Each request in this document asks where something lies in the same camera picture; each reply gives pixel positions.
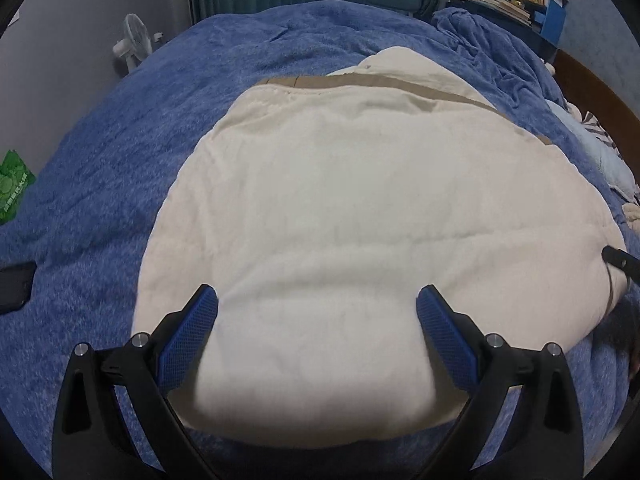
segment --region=green plastic bag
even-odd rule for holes
[[[0,225],[15,218],[22,194],[36,177],[16,152],[7,152],[0,166]]]

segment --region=smartphone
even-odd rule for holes
[[[0,314],[19,310],[31,299],[36,262],[0,269]]]

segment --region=brown bed frame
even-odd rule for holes
[[[587,67],[558,50],[553,63],[564,97],[580,111],[593,113],[617,144],[620,154],[640,182],[640,120]]]

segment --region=blue blanket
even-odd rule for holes
[[[459,9],[438,12],[427,24],[346,2],[209,18],[153,54],[76,124],[28,189],[17,219],[0,229],[0,266],[38,263],[30,303],[0,316],[0,408],[45,468],[68,356],[82,340],[94,348],[126,341],[156,213],[200,137],[262,78],[327,74],[394,45],[455,72],[516,124],[560,146],[606,199],[629,251],[640,255],[620,201],[544,101],[562,104],[555,81],[532,51],[501,28]],[[569,352],[587,457],[625,402],[639,300],[633,289]],[[495,453],[513,403],[510,397],[481,461]],[[124,404],[132,435],[153,462]],[[222,470],[242,464],[242,478],[253,472],[261,478],[359,478],[371,472],[407,478],[446,430],[312,451],[267,450],[195,432],[194,438]]]

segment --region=gray wall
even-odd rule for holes
[[[640,118],[640,46],[611,0],[569,0],[559,46]]]
[[[25,0],[0,39],[0,157],[17,150],[43,168],[122,77],[111,47],[129,12],[167,40],[190,24],[187,0]]]

